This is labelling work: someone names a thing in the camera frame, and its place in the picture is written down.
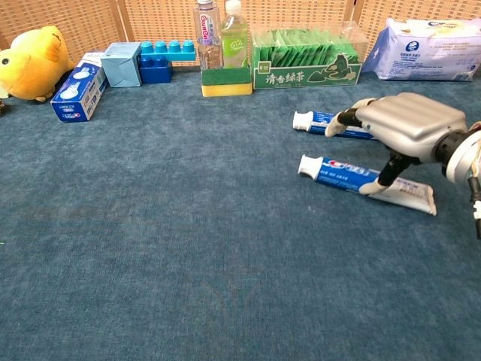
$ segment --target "light blue box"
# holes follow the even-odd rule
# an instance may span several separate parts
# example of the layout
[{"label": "light blue box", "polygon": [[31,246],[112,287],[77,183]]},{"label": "light blue box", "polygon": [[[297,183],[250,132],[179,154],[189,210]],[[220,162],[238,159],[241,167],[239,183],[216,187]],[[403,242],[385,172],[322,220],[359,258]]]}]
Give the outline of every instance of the light blue box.
[{"label": "light blue box", "polygon": [[112,43],[101,58],[102,66],[112,88],[142,85],[138,70],[140,42]]}]

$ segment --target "yellow plush toy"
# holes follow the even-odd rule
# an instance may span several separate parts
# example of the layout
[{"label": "yellow plush toy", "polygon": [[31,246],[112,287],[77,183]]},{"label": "yellow plush toy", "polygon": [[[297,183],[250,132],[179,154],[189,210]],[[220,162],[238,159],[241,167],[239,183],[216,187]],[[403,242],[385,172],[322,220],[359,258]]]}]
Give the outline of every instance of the yellow plush toy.
[{"label": "yellow plush toy", "polygon": [[17,36],[10,49],[0,51],[0,88],[19,99],[45,102],[62,75],[73,68],[56,26],[30,30]]}]

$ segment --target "rattan screen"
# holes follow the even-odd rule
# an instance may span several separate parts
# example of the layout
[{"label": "rattan screen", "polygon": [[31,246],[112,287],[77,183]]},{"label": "rattan screen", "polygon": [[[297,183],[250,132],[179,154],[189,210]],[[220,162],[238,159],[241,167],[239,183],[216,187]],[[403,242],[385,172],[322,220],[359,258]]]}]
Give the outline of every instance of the rattan screen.
[{"label": "rattan screen", "polygon": [[[195,0],[124,0],[124,3],[133,35],[131,41],[195,39],[192,15]],[[225,1],[219,0],[217,3],[223,18]],[[250,24],[338,23],[349,19],[352,3],[351,0],[242,1],[244,17]]]},{"label": "rattan screen", "polygon": [[74,62],[86,51],[124,39],[118,12],[108,0],[3,0],[0,11],[0,38],[8,44],[22,32],[56,25]]},{"label": "rattan screen", "polygon": [[369,50],[374,46],[379,32],[384,29],[388,17],[395,20],[481,17],[481,0],[364,0],[356,6],[355,20],[367,34]]}]

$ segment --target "bottle label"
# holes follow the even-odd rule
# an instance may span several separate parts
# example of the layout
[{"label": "bottle label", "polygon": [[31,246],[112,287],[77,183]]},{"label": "bottle label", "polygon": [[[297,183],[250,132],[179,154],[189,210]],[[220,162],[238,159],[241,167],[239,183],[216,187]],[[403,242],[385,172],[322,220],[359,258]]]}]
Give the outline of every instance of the bottle label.
[{"label": "bottle label", "polygon": [[213,43],[215,30],[212,17],[206,14],[201,14],[201,32],[202,43],[204,45],[211,45]]},{"label": "bottle label", "polygon": [[245,66],[247,63],[247,43],[244,38],[224,38],[222,40],[222,51],[225,58],[235,58],[238,66]]}]

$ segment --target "blue and white box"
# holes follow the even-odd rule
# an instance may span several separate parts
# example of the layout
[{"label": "blue and white box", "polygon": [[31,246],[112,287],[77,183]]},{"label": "blue and white box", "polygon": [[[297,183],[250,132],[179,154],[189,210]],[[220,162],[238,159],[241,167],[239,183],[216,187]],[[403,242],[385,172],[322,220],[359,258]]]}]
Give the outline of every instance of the blue and white box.
[{"label": "blue and white box", "polygon": [[112,43],[101,57],[102,66],[112,88],[142,85],[138,70],[140,42]]},{"label": "blue and white box", "polygon": [[50,104],[62,122],[89,121],[107,86],[101,53],[86,53]]}]

